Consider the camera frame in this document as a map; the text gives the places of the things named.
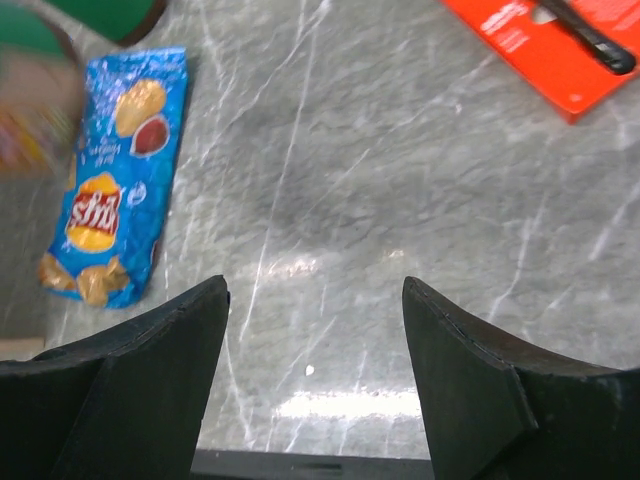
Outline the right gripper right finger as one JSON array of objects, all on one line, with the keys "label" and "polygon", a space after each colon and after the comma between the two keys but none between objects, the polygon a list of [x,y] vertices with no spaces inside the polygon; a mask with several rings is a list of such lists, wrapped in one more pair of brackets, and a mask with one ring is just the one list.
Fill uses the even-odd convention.
[{"label": "right gripper right finger", "polygon": [[639,373],[519,339],[409,277],[402,309],[438,479],[635,479]]}]

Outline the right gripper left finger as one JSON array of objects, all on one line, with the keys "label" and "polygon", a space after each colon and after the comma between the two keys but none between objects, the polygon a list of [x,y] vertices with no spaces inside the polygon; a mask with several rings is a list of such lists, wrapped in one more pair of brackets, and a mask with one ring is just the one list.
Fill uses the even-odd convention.
[{"label": "right gripper left finger", "polygon": [[1,365],[5,479],[185,479],[230,308],[222,276]]}]

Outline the green roll front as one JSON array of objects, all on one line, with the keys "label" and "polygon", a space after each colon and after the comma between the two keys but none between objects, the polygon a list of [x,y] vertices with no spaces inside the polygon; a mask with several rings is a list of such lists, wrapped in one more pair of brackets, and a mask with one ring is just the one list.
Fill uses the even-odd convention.
[{"label": "green roll front", "polygon": [[26,7],[1,3],[1,171],[60,172],[72,163],[85,104],[69,35]]}]

